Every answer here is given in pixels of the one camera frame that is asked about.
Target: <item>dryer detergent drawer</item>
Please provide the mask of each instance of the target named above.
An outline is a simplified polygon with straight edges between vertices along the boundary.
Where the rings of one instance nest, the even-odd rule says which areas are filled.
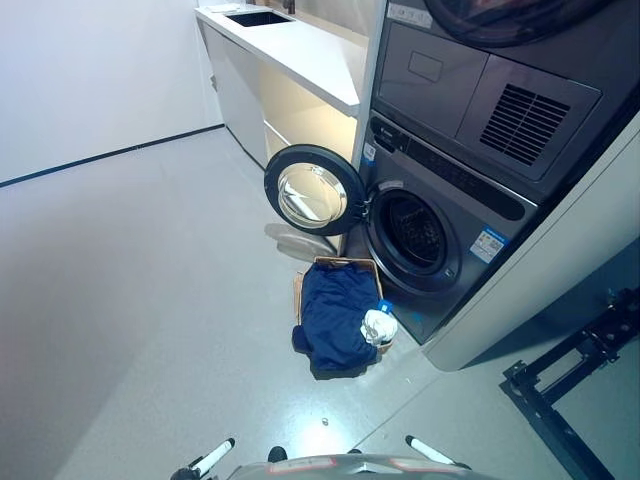
[[[377,98],[455,137],[488,54],[392,22]]]

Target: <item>sink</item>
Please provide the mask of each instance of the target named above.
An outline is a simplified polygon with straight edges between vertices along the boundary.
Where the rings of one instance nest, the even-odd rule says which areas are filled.
[[[254,12],[227,15],[227,18],[239,23],[243,27],[258,27],[260,25],[273,25],[275,23],[290,22],[288,18],[277,15],[273,12]]]

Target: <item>laundry basket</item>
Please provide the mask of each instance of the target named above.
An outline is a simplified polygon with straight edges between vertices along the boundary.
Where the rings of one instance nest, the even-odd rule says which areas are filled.
[[[328,265],[335,268],[344,267],[350,263],[355,263],[359,268],[368,270],[373,274],[378,288],[378,300],[382,300],[382,284],[380,283],[380,275],[378,274],[378,266],[376,262],[370,258],[343,258],[343,257],[316,257],[313,261],[320,265]],[[293,279],[293,308],[296,317],[296,323],[302,324],[302,283],[306,273],[298,272]],[[393,340],[378,346],[378,352],[385,353],[391,348]]]

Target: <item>white cabinet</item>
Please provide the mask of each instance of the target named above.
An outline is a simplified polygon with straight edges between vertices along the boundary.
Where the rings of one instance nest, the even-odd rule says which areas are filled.
[[[351,161],[357,121],[202,24],[226,126],[263,167],[287,145],[320,145]]]
[[[260,102],[260,63],[255,55],[203,26],[224,123],[242,147],[266,166]]]

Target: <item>washing machine door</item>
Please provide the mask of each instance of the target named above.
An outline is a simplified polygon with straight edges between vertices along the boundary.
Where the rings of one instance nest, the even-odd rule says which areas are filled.
[[[292,145],[276,153],[264,190],[286,222],[313,235],[341,235],[366,216],[366,189],[344,158],[317,145]]]
[[[424,0],[449,35],[471,47],[513,47],[555,35],[611,0]]]

